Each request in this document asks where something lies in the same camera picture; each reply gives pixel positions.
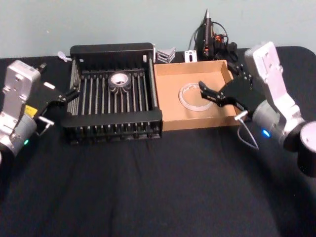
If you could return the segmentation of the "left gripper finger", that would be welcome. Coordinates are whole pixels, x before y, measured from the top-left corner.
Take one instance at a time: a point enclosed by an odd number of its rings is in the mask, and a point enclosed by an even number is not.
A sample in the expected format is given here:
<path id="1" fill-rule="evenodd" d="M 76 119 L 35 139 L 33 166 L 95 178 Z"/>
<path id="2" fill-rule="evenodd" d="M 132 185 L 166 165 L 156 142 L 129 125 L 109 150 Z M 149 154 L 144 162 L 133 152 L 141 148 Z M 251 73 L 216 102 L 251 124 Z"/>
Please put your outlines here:
<path id="1" fill-rule="evenodd" d="M 73 100 L 79 97 L 80 90 L 72 88 L 68 92 L 61 94 L 58 99 L 58 106 L 66 106 Z"/>

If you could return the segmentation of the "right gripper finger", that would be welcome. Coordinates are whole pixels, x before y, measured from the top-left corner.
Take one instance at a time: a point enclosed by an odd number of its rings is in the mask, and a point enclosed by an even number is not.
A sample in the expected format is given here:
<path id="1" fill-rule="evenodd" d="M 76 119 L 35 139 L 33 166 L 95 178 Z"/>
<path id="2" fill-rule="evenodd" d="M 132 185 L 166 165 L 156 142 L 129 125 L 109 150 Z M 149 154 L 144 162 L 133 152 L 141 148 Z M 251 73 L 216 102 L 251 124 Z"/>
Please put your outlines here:
<path id="1" fill-rule="evenodd" d="M 252 75 L 245 69 L 243 64 L 228 63 L 228 70 L 232 73 L 233 77 L 241 78 L 252 83 Z"/>
<path id="2" fill-rule="evenodd" d="M 227 105 L 227 100 L 224 94 L 217 92 L 215 90 L 210 89 L 206 84 L 202 81 L 198 82 L 198 86 L 200 89 L 200 94 L 203 99 L 206 99 L 210 102 L 215 103 L 219 107 L 223 107 Z"/>

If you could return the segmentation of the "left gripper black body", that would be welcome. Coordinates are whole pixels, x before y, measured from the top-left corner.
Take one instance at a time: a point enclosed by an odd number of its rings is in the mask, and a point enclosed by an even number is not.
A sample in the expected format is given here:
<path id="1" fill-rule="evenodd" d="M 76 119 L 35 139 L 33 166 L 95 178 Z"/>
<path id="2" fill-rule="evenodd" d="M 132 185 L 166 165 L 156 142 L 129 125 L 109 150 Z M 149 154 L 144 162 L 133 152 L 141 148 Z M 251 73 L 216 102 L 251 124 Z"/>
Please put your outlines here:
<path id="1" fill-rule="evenodd" d="M 33 119 L 37 119 L 54 106 L 65 106 L 66 102 L 66 97 L 62 92 L 41 82 L 28 98 L 24 113 Z"/>

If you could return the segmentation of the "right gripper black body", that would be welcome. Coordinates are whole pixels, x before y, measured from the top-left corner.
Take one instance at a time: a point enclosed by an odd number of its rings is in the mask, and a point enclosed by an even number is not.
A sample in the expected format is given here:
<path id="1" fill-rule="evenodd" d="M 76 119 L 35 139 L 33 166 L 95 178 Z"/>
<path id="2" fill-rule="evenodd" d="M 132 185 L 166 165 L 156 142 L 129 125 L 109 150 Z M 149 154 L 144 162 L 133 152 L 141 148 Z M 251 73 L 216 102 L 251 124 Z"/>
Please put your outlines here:
<path id="1" fill-rule="evenodd" d="M 223 105 L 233 105 L 241 111 L 254 112 L 262 103 L 262 94 L 245 79 L 231 80 L 223 87 L 223 95 Z"/>

